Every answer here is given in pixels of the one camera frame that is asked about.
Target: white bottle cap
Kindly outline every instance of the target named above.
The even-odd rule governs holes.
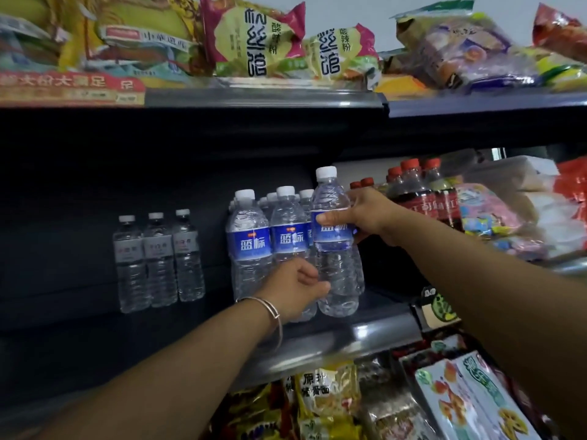
[[[234,198],[236,200],[252,199],[255,200],[255,190],[239,190],[235,191]]]
[[[299,192],[299,195],[302,199],[311,198],[312,194],[314,194],[314,190],[312,190],[311,188]]]
[[[320,167],[316,170],[316,178],[317,180],[320,179],[327,179],[327,178],[335,178],[336,177],[336,167]]]
[[[295,195],[295,188],[291,185],[288,186],[280,186],[277,188],[277,195],[279,197],[282,196],[294,196]]]

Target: white bottle label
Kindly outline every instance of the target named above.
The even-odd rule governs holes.
[[[172,236],[144,237],[145,258],[158,259],[173,255]]]
[[[191,253],[198,251],[198,232],[176,233],[173,235],[173,250],[175,253]]]
[[[114,241],[114,261],[117,264],[143,259],[143,240],[128,239]]]

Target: red bottle cap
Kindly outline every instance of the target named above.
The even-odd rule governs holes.
[[[428,159],[426,162],[424,162],[424,169],[433,169],[438,167],[440,167],[440,159],[438,158]]]
[[[407,161],[401,161],[401,169],[408,171],[409,169],[419,169],[420,161],[418,159],[408,159]]]
[[[392,167],[390,169],[387,170],[387,174],[389,175],[389,177],[397,177],[397,176],[401,176],[401,167]]]
[[[373,178],[363,178],[361,179],[361,186],[373,186],[375,182],[373,182]]]

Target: bottle cap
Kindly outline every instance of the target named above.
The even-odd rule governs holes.
[[[299,196],[302,199],[311,198],[313,194],[314,194],[314,190],[312,190],[311,188],[309,188],[307,190],[302,190],[302,191],[299,192]]]
[[[236,200],[252,199],[255,200],[255,190],[239,190],[234,192]]]
[[[438,158],[428,159],[426,162],[424,162],[424,169],[433,169],[438,167],[440,167],[440,159]]]
[[[327,178],[335,178],[336,177],[336,167],[320,167],[316,170],[316,178],[317,180],[320,179],[327,179]]]
[[[277,195],[282,196],[295,196],[295,188],[291,185],[280,186],[277,188]]]
[[[387,170],[387,174],[390,177],[401,176],[401,167],[392,167]]]
[[[420,161],[418,159],[408,159],[407,161],[401,161],[401,169],[403,171],[414,168],[420,168]]]

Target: beverage bottle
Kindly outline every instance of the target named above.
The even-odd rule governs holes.
[[[226,233],[232,260],[234,299],[253,295],[271,272],[273,256],[269,221],[255,202],[253,190],[236,192],[235,210]]]
[[[308,219],[301,205],[295,200],[293,186],[280,186],[277,189],[279,202],[271,216],[271,240],[276,263],[296,256],[308,260]],[[310,304],[296,322],[308,321],[316,315],[316,303]]]
[[[312,210],[312,195],[314,194],[314,190],[311,188],[307,190],[302,190],[299,192],[300,202],[299,204],[302,206],[304,213],[306,214],[306,222],[308,225],[306,226],[306,231],[308,232],[308,246],[310,247],[310,257],[308,258],[308,262],[313,266],[316,265],[316,247],[314,246],[314,240],[312,238],[312,225],[311,225],[311,213]]]
[[[271,215],[268,215],[269,204],[267,202],[266,196],[263,196],[261,199],[259,199],[259,208],[261,209],[261,211],[263,212],[263,214],[265,215],[265,217],[267,219],[271,219]]]
[[[273,210],[275,209],[275,206],[277,205],[277,193],[276,192],[271,192],[271,193],[267,193],[267,220],[270,221],[271,220],[271,216],[273,215]]]
[[[143,246],[147,259],[147,290],[151,306],[169,306],[177,301],[173,268],[172,231],[163,223],[163,213],[149,213]]]
[[[368,186],[374,186],[375,182],[373,182],[373,178],[363,178],[361,179],[361,188],[365,188]]]
[[[114,232],[114,261],[118,274],[120,311],[130,313],[151,305],[147,293],[147,269],[144,263],[143,232],[132,215],[119,216],[120,228]]]
[[[392,167],[387,170],[387,191],[388,199],[395,199],[406,192],[403,179],[401,178],[401,167]]]
[[[440,159],[428,159],[424,163],[424,172],[424,181],[436,194],[437,219],[462,232],[463,222],[457,190],[440,174]]]
[[[177,222],[173,227],[173,251],[177,290],[181,301],[195,301],[203,298],[206,293],[198,231],[190,223],[190,211],[187,208],[175,210],[175,215]]]
[[[353,259],[353,226],[322,226],[316,217],[330,210],[350,207],[350,199],[336,180],[336,167],[316,170],[318,187],[312,195],[312,236],[316,246],[316,268],[321,281],[330,281],[328,295],[318,307],[326,315],[345,317],[359,307],[355,262]]]
[[[436,219],[436,195],[422,180],[420,162],[418,159],[409,159],[401,162],[401,180],[404,191],[393,198],[393,201],[403,207],[414,210],[423,215]]]

